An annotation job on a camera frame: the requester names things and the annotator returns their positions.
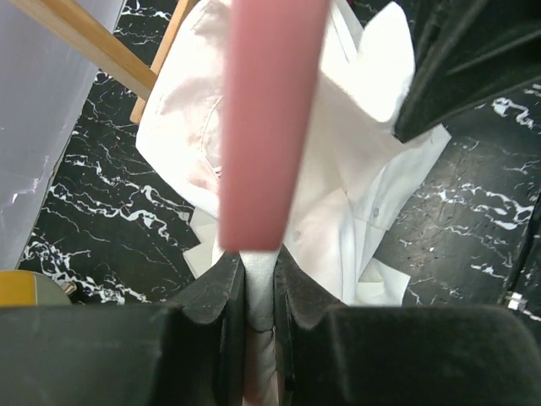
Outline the white shirt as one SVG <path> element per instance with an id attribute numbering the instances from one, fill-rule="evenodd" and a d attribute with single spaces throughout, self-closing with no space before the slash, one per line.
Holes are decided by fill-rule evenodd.
<path id="1" fill-rule="evenodd" d="M 226 52 L 234 1 L 201 1 L 181 24 L 146 103 L 140 155 L 218 227 Z M 361 25 L 330 4 L 298 178 L 281 244 L 347 305 L 400 305 L 408 276 L 375 259 L 385 233 L 450 140 L 441 126 L 392 133 L 415 73 L 406 16 L 388 3 Z M 224 252 L 219 234 L 189 250 L 197 276 Z M 272 277 L 278 248 L 240 251 L 249 324 L 243 403 L 278 402 Z"/>

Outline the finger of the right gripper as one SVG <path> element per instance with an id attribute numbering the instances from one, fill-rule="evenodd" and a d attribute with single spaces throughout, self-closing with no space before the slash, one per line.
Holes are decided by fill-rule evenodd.
<path id="1" fill-rule="evenodd" d="M 422 1 L 412 37 L 416 73 L 394 127 L 402 143 L 540 78 L 538 1 Z"/>

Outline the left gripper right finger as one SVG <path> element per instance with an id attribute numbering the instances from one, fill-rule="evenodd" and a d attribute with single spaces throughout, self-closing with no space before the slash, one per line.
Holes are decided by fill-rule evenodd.
<path id="1" fill-rule="evenodd" d="M 352 307 L 300 269 L 274 271 L 282 405 L 537 405 L 540 351 L 494 306 Z"/>

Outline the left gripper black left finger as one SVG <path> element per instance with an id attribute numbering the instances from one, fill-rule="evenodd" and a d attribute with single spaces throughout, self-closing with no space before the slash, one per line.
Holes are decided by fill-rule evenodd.
<path id="1" fill-rule="evenodd" d="M 225 254 L 161 304 L 2 309 L 2 404 L 239 405 L 244 276 Z"/>

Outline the pink hanger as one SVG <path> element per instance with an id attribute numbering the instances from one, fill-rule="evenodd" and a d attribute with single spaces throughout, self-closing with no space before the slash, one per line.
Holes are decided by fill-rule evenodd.
<path id="1" fill-rule="evenodd" d="M 218 211 L 224 250 L 281 245 L 329 8 L 327 1 L 232 2 Z"/>

